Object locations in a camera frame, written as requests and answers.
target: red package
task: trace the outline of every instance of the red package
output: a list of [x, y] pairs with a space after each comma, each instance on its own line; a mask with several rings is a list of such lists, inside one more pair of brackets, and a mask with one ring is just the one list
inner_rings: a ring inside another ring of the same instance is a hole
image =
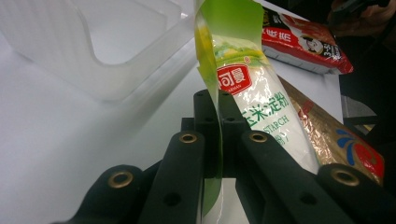
[[353, 66], [322, 24], [264, 7], [262, 50], [265, 55], [318, 74], [347, 74]]

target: food package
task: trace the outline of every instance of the food package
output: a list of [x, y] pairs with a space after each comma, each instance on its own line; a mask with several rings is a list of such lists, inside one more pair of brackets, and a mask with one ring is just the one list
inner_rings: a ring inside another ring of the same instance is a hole
[[200, 13], [195, 27], [199, 70], [215, 105], [218, 89], [230, 93], [252, 130], [271, 134], [316, 174], [315, 151], [262, 52], [262, 6], [249, 0], [206, 0]]
[[262, 49], [266, 56], [318, 74], [353, 71], [325, 25], [263, 9]]
[[382, 185], [384, 177], [382, 156], [289, 82], [282, 78], [280, 80], [304, 124], [320, 165], [330, 163], [349, 165]]

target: plastic container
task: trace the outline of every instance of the plastic container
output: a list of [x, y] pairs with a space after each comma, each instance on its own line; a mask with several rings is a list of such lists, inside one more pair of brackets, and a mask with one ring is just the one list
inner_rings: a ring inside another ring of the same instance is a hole
[[193, 38], [192, 12], [182, 0], [0, 0], [0, 30], [51, 73], [117, 101]]

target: red logo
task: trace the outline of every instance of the red logo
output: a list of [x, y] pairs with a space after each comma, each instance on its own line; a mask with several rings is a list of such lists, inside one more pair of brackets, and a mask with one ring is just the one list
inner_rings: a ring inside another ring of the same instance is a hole
[[219, 87], [232, 95], [251, 86], [248, 67], [244, 64], [233, 64], [218, 69]]

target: table surface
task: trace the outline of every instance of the table surface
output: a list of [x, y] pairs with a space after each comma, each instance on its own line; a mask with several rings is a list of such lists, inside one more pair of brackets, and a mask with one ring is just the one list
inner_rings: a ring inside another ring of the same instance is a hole
[[[270, 62], [342, 120], [338, 76]], [[102, 102], [21, 56], [0, 33], [0, 223], [67, 220], [106, 169], [159, 161], [181, 118], [193, 117], [192, 96], [205, 89], [197, 66], [192, 39], [125, 100]], [[248, 223], [233, 182], [224, 180], [206, 223]]]

